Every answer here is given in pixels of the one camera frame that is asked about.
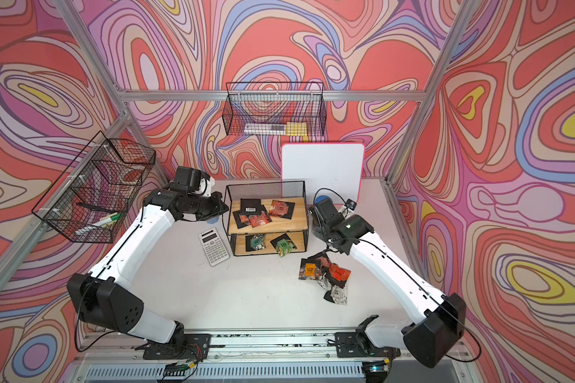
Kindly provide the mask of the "red black tea bag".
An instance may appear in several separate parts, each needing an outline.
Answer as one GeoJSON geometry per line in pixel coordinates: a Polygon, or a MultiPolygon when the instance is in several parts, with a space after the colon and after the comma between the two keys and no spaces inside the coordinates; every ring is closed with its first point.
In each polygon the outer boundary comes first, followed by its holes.
{"type": "Polygon", "coordinates": [[[330,259],[327,252],[319,252],[311,257],[315,261],[315,263],[319,264],[319,268],[323,269],[330,269],[334,262],[330,259]]]}

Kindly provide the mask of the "bright red tea bag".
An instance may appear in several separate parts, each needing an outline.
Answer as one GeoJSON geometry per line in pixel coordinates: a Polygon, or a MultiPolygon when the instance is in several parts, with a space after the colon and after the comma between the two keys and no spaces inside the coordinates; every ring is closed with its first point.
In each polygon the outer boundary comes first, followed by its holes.
{"type": "Polygon", "coordinates": [[[332,286],[345,288],[348,279],[351,276],[351,271],[332,263],[327,270],[327,278],[332,286]]]}

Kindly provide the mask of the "white floral black tea bag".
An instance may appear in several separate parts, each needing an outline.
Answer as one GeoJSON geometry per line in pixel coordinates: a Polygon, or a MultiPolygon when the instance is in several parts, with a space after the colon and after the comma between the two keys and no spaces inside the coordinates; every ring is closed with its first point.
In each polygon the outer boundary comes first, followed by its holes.
{"type": "Polygon", "coordinates": [[[348,289],[346,287],[339,287],[326,283],[323,285],[325,290],[324,300],[340,306],[346,306],[348,304],[348,289]]]}

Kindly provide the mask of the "orange black tea bag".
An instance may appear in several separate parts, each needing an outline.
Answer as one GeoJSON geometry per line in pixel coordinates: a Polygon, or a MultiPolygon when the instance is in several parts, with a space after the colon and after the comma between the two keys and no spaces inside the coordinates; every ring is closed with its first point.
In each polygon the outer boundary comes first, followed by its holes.
{"type": "Polygon", "coordinates": [[[322,277],[321,261],[318,259],[302,259],[300,261],[299,280],[320,280],[322,277]]]}

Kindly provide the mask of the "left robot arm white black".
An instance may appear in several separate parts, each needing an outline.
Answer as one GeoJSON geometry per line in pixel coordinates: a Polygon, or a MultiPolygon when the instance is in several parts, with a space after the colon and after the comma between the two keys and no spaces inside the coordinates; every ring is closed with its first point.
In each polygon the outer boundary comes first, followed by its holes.
{"type": "Polygon", "coordinates": [[[75,323],[104,327],[157,344],[177,345],[184,337],[180,322],[160,316],[131,291],[134,277],[169,228],[192,215],[196,222],[228,212],[218,191],[203,196],[157,189],[124,236],[86,274],[73,274],[67,290],[75,308],[75,323]]]}

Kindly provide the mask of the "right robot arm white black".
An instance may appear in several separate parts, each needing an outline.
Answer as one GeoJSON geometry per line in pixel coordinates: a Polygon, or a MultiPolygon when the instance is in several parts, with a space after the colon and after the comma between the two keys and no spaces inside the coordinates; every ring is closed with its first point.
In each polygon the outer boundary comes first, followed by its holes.
{"type": "Polygon", "coordinates": [[[405,348],[422,365],[434,368],[463,337],[466,303],[420,277],[383,242],[375,229],[347,208],[341,212],[330,199],[309,208],[312,229],[328,247],[364,265],[401,304],[410,323],[402,328],[378,325],[378,333],[364,324],[364,339],[376,348],[405,348]]]}

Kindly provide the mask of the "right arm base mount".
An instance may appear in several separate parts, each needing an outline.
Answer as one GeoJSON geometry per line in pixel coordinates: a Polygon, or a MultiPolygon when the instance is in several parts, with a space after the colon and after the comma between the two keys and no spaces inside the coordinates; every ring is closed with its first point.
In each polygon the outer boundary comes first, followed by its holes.
{"type": "Polygon", "coordinates": [[[354,332],[338,332],[327,342],[335,347],[339,358],[384,357],[391,361],[401,356],[401,350],[393,347],[379,348],[366,335],[354,332]]]}

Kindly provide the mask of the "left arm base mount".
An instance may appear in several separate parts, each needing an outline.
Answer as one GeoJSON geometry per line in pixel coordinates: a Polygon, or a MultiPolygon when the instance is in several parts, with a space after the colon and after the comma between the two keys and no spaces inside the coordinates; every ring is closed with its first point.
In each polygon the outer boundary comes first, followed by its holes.
{"type": "Polygon", "coordinates": [[[203,361],[208,357],[211,334],[177,335],[168,343],[148,341],[143,347],[143,359],[159,360],[194,360],[203,361]]]}

